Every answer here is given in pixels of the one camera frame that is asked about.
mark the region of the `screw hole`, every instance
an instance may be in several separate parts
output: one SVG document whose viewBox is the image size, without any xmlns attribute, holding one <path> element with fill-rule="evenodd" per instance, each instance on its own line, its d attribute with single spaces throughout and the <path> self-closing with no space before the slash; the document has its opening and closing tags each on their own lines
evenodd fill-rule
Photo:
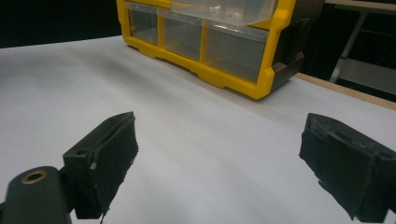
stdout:
<svg viewBox="0 0 396 224">
<path fill-rule="evenodd" d="M 81 156 L 87 153 L 87 149 L 80 149 L 79 151 L 76 152 L 76 155 Z"/>
<path fill-rule="evenodd" d="M 46 176 L 47 176 L 46 171 L 34 171 L 26 175 L 21 182 L 24 185 L 34 184 L 46 178 Z"/>
</svg>

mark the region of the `black plastic housing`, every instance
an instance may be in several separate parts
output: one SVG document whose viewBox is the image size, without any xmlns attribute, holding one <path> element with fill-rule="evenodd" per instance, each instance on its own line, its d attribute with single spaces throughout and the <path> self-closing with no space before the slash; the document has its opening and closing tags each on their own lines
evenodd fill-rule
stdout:
<svg viewBox="0 0 396 224">
<path fill-rule="evenodd" d="M 78 218 L 106 214 L 138 151 L 134 113 L 109 118 L 64 153 L 64 174 L 73 186 L 69 207 Z"/>
<path fill-rule="evenodd" d="M 384 222 L 394 203 L 394 151 L 336 119 L 308 114 L 300 158 L 352 219 Z"/>
<path fill-rule="evenodd" d="M 8 185 L 2 224 L 71 223 L 58 170 L 43 166 L 17 175 Z"/>
</svg>

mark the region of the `yellow plastic organizer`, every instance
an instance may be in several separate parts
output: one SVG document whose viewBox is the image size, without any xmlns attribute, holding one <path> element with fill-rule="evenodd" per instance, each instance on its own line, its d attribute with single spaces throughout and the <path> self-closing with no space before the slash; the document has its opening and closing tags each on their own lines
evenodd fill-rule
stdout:
<svg viewBox="0 0 396 224">
<path fill-rule="evenodd" d="M 260 99 L 274 89 L 276 46 L 290 25 L 296 0 L 278 0 L 269 20 L 234 28 L 173 12 L 166 0 L 117 0 L 117 4 L 128 45 L 185 67 L 212 85 Z"/>
</svg>

